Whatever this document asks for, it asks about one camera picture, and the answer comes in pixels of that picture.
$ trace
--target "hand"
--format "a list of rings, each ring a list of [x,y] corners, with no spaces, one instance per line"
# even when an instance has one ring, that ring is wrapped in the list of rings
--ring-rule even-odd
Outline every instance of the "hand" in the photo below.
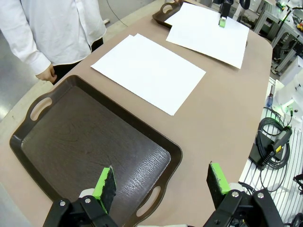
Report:
[[[36,75],[36,77],[41,80],[48,80],[51,83],[54,83],[57,79],[57,75],[55,75],[55,70],[53,69],[52,64],[50,64],[42,73]]]

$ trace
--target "equipment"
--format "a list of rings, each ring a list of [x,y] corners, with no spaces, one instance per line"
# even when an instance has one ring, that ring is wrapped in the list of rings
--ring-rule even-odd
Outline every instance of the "equipment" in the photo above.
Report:
[[[251,190],[252,195],[230,190],[218,163],[209,164],[206,181],[216,211],[204,227],[227,227],[234,219],[245,220],[249,227],[284,226],[266,190]],[[108,215],[116,191],[116,187],[114,191],[111,189],[113,183],[115,180],[112,168],[105,168],[94,190],[94,196],[86,195],[73,203],[67,199],[55,201],[43,226],[79,227],[91,224],[94,227],[118,227]]]
[[[282,185],[282,183],[286,177],[287,162],[290,157],[289,138],[292,134],[292,130],[288,126],[290,122],[285,127],[283,121],[280,118],[280,115],[277,112],[275,112],[269,108],[267,108],[267,109],[270,110],[275,115],[275,118],[266,117],[266,118],[262,119],[259,123],[258,133],[257,133],[257,137],[256,137],[256,145],[258,147],[260,160],[257,161],[256,165],[258,168],[260,168],[260,182],[262,184],[262,187],[264,189],[266,189],[268,192],[274,192],[274,191],[278,190],[278,188]],[[279,133],[271,134],[271,133],[267,132],[264,128],[265,128],[265,126],[270,126],[270,125],[277,128]],[[261,139],[262,136],[264,136],[263,132],[265,132],[267,135],[270,135],[270,136],[277,136],[276,141],[272,144],[265,146],[265,144],[263,143],[264,140],[262,141],[262,139]],[[279,160],[276,155],[282,151],[282,147],[285,147],[284,155]],[[265,187],[263,185],[262,170],[264,169],[265,166],[272,170],[278,170],[281,168],[283,168],[283,169],[285,168],[284,176],[283,176],[279,186],[276,187],[274,190],[273,189],[269,190],[269,189],[267,189],[267,187]]]
[[[233,0],[214,0],[213,3],[220,4],[219,13],[221,15],[219,20],[219,26],[225,27],[225,22],[231,10]],[[240,5],[243,9],[248,9],[250,7],[250,0],[240,0]]]
[[[300,32],[303,32],[303,23],[297,24],[297,29],[298,29]]]
[[[209,164],[207,185],[212,195],[216,211],[204,227],[227,227],[233,219],[244,220],[249,227],[283,227],[279,212],[267,190],[245,192],[231,190],[223,193],[220,181],[226,180],[221,169]]]
[[[293,177],[293,181],[295,181],[299,185],[300,195],[303,195],[303,183],[301,183],[302,180],[303,180],[303,174],[299,174]]]
[[[295,75],[297,75],[303,69],[303,59],[299,56],[288,66],[285,72],[280,76],[280,82],[287,85],[291,82]]]
[[[294,79],[286,86],[276,83],[273,108],[280,114],[290,115],[293,110],[295,119],[303,116],[303,71],[295,75]]]
[[[271,86],[270,93],[266,99],[266,107],[271,108],[273,106],[273,86]]]
[[[301,4],[302,4],[301,0],[289,0],[288,2],[282,2],[281,6],[283,6],[283,8],[282,8],[283,11],[280,15],[280,19],[283,20],[286,17],[286,15],[291,16],[294,9],[301,7]]]
[[[75,202],[60,199],[53,205],[43,227],[78,227],[91,224],[94,227],[118,227],[108,215],[114,196],[116,182],[112,167],[104,168],[92,195],[85,195]]]
[[[292,220],[292,223],[285,223],[284,226],[303,227],[303,214],[297,213],[294,219]]]

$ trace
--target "gray floor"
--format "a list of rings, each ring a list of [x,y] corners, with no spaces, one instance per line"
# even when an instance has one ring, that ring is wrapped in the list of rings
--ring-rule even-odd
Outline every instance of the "gray floor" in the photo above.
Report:
[[[32,70],[10,51],[0,32],[0,122],[38,81]]]
[[[14,203],[11,196],[0,183],[0,225],[1,227],[32,227],[31,223]]]
[[[110,23],[106,24],[106,26],[111,26],[118,21],[118,18],[122,19],[153,1],[154,0],[98,0],[102,19],[110,19]]]
[[[110,19],[107,26],[118,21],[118,18],[135,12],[154,0],[98,0],[103,19]],[[10,51],[3,34],[0,31],[0,122],[19,99],[37,82],[31,69],[23,64]]]

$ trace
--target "black pants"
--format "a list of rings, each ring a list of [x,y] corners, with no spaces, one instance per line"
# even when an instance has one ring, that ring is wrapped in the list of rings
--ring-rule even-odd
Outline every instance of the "black pants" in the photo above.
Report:
[[[93,45],[91,46],[91,51],[95,51],[98,47],[100,47],[103,44],[103,38],[96,40]],[[53,83],[57,83],[62,77],[65,76],[66,73],[72,70],[76,65],[78,65],[79,62],[68,64],[68,65],[56,65],[53,67],[55,70],[55,74],[57,75],[56,81]]]

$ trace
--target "green block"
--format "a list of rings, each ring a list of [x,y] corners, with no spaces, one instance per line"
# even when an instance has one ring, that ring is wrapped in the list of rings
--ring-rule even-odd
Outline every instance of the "green block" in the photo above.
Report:
[[[218,185],[219,187],[221,188],[221,193],[224,195],[224,194],[227,194],[231,188],[229,187],[229,184],[224,176],[224,173],[219,165],[219,163],[211,163],[210,164],[212,169],[213,169],[213,172],[216,176],[216,179],[217,179],[217,182],[218,182]]]
[[[225,22],[226,22],[226,20],[223,20],[222,18],[220,18],[219,26],[220,27],[225,27]]]
[[[109,173],[110,167],[106,167],[103,169],[99,180],[96,184],[95,190],[93,192],[93,196],[96,198],[96,200],[100,200],[102,191],[103,191],[103,187],[105,185],[105,180],[107,179],[107,175]]]

